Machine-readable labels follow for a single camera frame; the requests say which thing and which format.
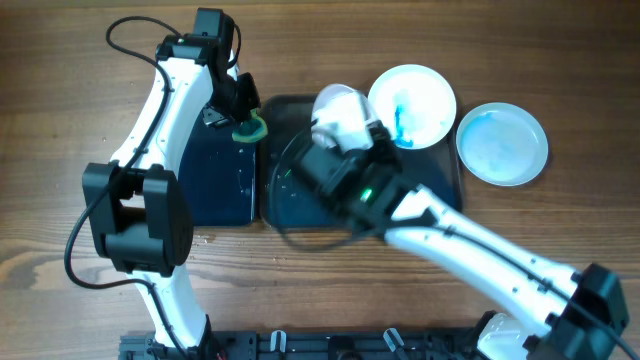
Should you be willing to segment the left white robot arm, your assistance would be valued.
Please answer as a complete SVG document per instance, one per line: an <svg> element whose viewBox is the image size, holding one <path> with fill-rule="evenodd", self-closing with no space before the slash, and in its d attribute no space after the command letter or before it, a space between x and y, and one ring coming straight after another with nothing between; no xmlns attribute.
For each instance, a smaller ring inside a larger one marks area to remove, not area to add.
<svg viewBox="0 0 640 360"><path fill-rule="evenodd" d="M151 93L105 164L83 173L99 256L135 285L155 326L141 352L207 359L215 343L186 267L198 226L240 226L255 214L255 140L263 133L253 79L233 39L209 31L158 46Z"/></svg>

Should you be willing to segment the green yellow sponge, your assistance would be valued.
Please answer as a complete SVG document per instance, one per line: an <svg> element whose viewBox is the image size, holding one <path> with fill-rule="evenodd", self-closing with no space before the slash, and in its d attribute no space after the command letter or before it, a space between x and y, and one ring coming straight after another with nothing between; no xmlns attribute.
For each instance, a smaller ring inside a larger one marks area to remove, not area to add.
<svg viewBox="0 0 640 360"><path fill-rule="evenodd" d="M242 122L232 132L232 139L238 143L257 143L268 135L265 120L258 114L258 109L250 112L250 118Z"/></svg>

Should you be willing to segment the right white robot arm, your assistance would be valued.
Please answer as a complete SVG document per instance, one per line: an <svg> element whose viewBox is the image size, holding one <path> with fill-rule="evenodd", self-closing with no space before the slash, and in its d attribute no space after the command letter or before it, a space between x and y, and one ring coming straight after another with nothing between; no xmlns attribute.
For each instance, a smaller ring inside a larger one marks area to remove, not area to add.
<svg viewBox="0 0 640 360"><path fill-rule="evenodd" d="M403 175L388 131L367 128L372 144L344 150L326 130L289 143L291 174L333 216L364 237L436 263L503 308L481 329L488 359L607 359L620 348L629 313L619 277L591 264L578 271L519 247L473 222Z"/></svg>

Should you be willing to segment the white plate stained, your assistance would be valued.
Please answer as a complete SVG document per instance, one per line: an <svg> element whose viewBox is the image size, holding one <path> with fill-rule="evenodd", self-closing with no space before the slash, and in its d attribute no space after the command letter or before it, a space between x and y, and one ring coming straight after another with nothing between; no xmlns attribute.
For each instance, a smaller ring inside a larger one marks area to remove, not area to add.
<svg viewBox="0 0 640 360"><path fill-rule="evenodd" d="M312 108L312 139L324 148L342 152L373 146L369 125L378 120L367 97L344 84L330 84L316 97Z"/></svg>
<svg viewBox="0 0 640 360"><path fill-rule="evenodd" d="M449 82L435 70L417 64L384 72L371 86L368 100L395 145L406 150L425 149L444 139L457 114Z"/></svg>
<svg viewBox="0 0 640 360"><path fill-rule="evenodd" d="M528 111L509 103L485 103L458 125L455 142L462 164L477 178L516 187L539 177L550 157L547 134Z"/></svg>

